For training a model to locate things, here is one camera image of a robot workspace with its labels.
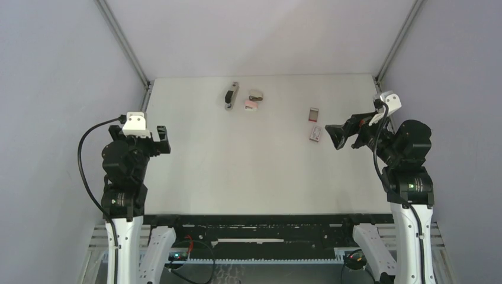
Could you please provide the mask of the small pink white stapler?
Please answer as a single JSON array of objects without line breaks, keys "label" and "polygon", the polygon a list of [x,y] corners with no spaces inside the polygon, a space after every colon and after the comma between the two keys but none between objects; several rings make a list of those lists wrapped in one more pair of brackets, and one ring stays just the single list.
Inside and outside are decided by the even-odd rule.
[{"label": "small pink white stapler", "polygon": [[257,101],[246,100],[244,102],[244,108],[247,111],[257,111],[259,108],[259,104]]}]

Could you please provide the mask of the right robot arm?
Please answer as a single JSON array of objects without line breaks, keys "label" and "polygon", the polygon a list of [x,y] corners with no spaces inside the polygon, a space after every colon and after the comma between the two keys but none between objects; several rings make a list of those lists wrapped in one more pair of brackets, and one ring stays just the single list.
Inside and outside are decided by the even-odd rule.
[{"label": "right robot arm", "polygon": [[432,131],[418,120],[404,121],[396,132],[388,118],[371,124],[374,113],[355,114],[344,124],[325,125],[336,150],[351,136],[353,149],[367,147],[378,179],[391,205],[397,227],[397,271],[380,272],[381,283],[435,283],[431,222],[433,181],[424,163],[432,147]]}]

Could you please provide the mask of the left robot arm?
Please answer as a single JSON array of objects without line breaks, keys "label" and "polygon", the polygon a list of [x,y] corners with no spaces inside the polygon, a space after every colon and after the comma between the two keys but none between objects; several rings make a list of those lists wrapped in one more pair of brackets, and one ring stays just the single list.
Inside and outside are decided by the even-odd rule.
[{"label": "left robot arm", "polygon": [[147,251],[140,255],[150,158],[169,154],[167,130],[157,127],[160,140],[126,135],[118,125],[109,127],[112,142],[102,151],[106,184],[101,205],[106,214],[109,261],[108,283],[159,283],[171,247],[185,239],[182,227],[170,224],[151,230]]}]

